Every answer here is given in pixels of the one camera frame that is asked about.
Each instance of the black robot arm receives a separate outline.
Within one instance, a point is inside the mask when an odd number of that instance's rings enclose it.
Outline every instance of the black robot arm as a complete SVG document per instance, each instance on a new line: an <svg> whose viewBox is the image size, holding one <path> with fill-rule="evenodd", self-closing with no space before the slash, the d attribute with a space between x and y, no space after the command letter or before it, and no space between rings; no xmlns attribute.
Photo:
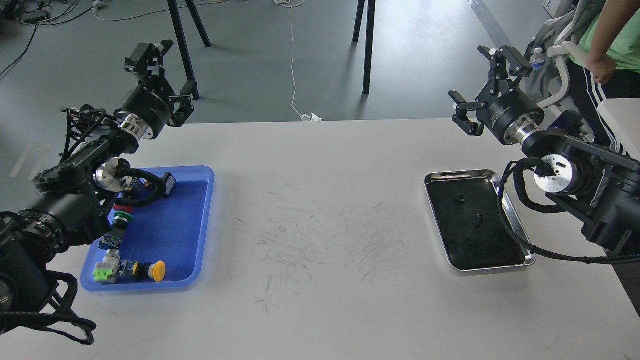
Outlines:
<svg viewBox="0 0 640 360"><path fill-rule="evenodd" d="M120 156L136 152L141 139L156 138L166 124L183 125L193 112L192 82L175 95L164 78L163 56L172 45L170 40L159 45L139 44L125 61L125 70L136 75L138 86L114 116L90 106L76 111L85 120L94 115L98 118L84 126L86 132L70 149L67 141L58 165L33 179L36 200L17 214L0 213L0 334L25 326L56 332L82 344L93 343L95 324L71 310L77 280L48 270L47 264L69 247L90 244L111 230L108 215L114 204L124 201L118 199L120 192L132 176L144 174L131 169ZM180 106L174 112L176 103ZM80 146L99 126L107 124L107 134ZM138 205L146 205L164 193L163 184L155 184L155 189L156 193ZM64 296L57 292L59 282L67 284ZM41 313L48 304L54 313ZM49 327L56 322L81 328L86 338Z"/></svg>
<svg viewBox="0 0 640 360"><path fill-rule="evenodd" d="M531 73L524 57L508 46L499 51L489 52L482 46L478 50L490 61L489 81L475 102L449 92L457 104L452 119L468 135L479 136L487 127L501 144L522 146L528 158L507 168L502 187L514 174L523 204L544 213L569 212L584 223L581 232L588 241L613 254L606 260L572 261L640 261L640 162L580 139L576 129L542 130L543 111L518 87L520 80ZM511 64L509 71L507 61ZM477 122L469 120L469 111L476 111ZM540 206L529 200L524 170L535 172L536 184L555 206ZM553 257L550 252L537 250Z"/></svg>

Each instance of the person's arm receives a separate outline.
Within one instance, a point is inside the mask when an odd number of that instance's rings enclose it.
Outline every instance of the person's arm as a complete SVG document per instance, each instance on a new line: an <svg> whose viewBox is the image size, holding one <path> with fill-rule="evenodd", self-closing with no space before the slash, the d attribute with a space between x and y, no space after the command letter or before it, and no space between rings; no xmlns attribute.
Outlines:
<svg viewBox="0 0 640 360"><path fill-rule="evenodd" d="M596 83L606 84L616 71L616 62L607 55L607 50L638 9L640 0L607 0L605 3L585 64Z"/></svg>

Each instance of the table leg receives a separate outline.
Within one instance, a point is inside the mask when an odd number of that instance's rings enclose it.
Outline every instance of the table leg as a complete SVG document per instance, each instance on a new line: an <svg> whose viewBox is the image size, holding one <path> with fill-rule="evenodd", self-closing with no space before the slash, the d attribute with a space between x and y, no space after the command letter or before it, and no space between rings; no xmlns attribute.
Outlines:
<svg viewBox="0 0 640 360"><path fill-rule="evenodd" d="M187 2L187 7L189 8L189 12L191 13L191 17L193 18L193 22L196 23L196 28L200 33L200 37L202 38L202 42L204 43L204 46L210 47L211 42L209 41L209 36L207 36L207 31L204 29L204 25L202 25L202 19L200 19L200 14L196 9L196 6L193 3L193 0L186 0L186 2Z"/></svg>
<svg viewBox="0 0 640 360"><path fill-rule="evenodd" d="M169 5L169 12L171 13L171 20L173 22L173 30L175 31L175 38L178 41L178 47L180 48L180 55L182 56L182 63L184 64L184 72L187 75L187 81L195 81L195 75L193 74L193 66L191 66L191 58L189 57L189 49L187 48L187 42L184 38L184 30L182 29L182 21L180 21L180 13L178 12L178 5L176 0L167 0ZM200 94L198 93L198 87L193 90L193 100L198 100Z"/></svg>
<svg viewBox="0 0 640 360"><path fill-rule="evenodd" d="M353 42L358 42L358 38L360 38L360 26L362 25L363 14L364 0L358 0L358 11L356 11L356 25L353 28Z"/></svg>
<svg viewBox="0 0 640 360"><path fill-rule="evenodd" d="M376 15L376 0L369 0L367 9L367 41L365 44L364 54L364 86L363 94L369 93L369 85L371 84L371 54L373 52L373 23Z"/></svg>

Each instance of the person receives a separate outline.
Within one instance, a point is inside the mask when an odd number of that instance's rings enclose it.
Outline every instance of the person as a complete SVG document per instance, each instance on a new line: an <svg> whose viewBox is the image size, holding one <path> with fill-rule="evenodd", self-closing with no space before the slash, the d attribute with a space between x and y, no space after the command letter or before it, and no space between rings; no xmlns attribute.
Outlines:
<svg viewBox="0 0 640 360"><path fill-rule="evenodd" d="M607 0L579 42L586 63L568 61L569 95L594 132L597 145L624 154L598 114L604 99L640 97L640 0Z"/></svg>

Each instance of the white table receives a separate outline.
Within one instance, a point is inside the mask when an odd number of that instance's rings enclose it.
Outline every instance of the white table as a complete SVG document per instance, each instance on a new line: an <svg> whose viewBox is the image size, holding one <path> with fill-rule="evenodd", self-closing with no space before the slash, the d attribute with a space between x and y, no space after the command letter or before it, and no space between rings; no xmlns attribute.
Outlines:
<svg viewBox="0 0 640 360"><path fill-rule="evenodd" d="M501 173L521 157L446 119L167 128L127 158L215 171L200 277L159 293L81 290L74 309L98 324L94 345L17 329L0 357L640 358L640 319L609 266L538 258L465 276L447 263L425 175ZM602 255L571 216L516 207L535 244ZM86 251L50 268L78 277Z"/></svg>
<svg viewBox="0 0 640 360"><path fill-rule="evenodd" d="M598 112L629 155L640 159L640 99L606 99Z"/></svg>

